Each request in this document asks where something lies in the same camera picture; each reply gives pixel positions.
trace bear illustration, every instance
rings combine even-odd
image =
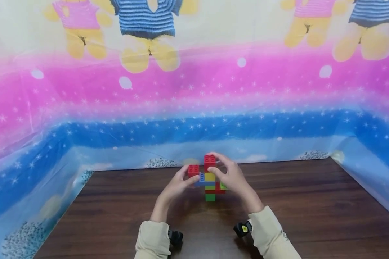
[[[119,17],[125,49],[120,55],[124,68],[141,73],[153,56],[163,71],[180,66],[178,50],[172,44],[175,36],[173,14],[194,14],[198,0],[111,0]]]
[[[77,59],[83,57],[85,48],[93,57],[105,58],[107,51],[101,26],[112,25],[109,14],[115,14],[109,0],[56,0],[44,11],[48,20],[61,20],[67,52]]]
[[[307,44],[319,47],[325,43],[333,15],[342,15],[353,0],[282,0],[281,8],[295,8],[294,19],[284,43],[293,48],[307,35]]]
[[[334,59],[350,59],[359,44],[366,60],[389,55],[389,0],[356,0],[345,35],[333,49]]]

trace block tower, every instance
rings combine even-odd
[[[205,155],[205,172],[202,173],[199,171],[199,166],[197,164],[191,164],[188,169],[188,176],[194,177],[195,175],[200,175],[199,182],[195,183],[195,186],[204,186],[205,187],[205,196],[206,201],[216,201],[216,194],[225,194],[226,186],[217,181],[213,173],[208,172],[209,167],[215,167],[216,160],[213,155]]]

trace blue striped shirt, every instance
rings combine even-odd
[[[183,0],[157,0],[151,11],[147,0],[111,0],[123,35],[154,39],[161,35],[175,36],[173,14],[179,15]]]
[[[389,23],[389,0],[357,0],[349,22],[367,28]]]

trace black object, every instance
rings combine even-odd
[[[181,247],[183,245],[183,233],[182,232],[169,230],[168,236],[170,239],[170,244],[172,246]]]
[[[246,221],[245,223],[239,222],[233,227],[233,230],[239,238],[242,238],[252,231],[252,225],[249,221]]]

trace pink striped shirt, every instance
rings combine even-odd
[[[331,17],[336,0],[295,0],[295,17]]]
[[[89,0],[81,2],[65,2],[57,0],[53,3],[56,13],[61,18],[64,28],[100,29],[97,21],[98,6]]]

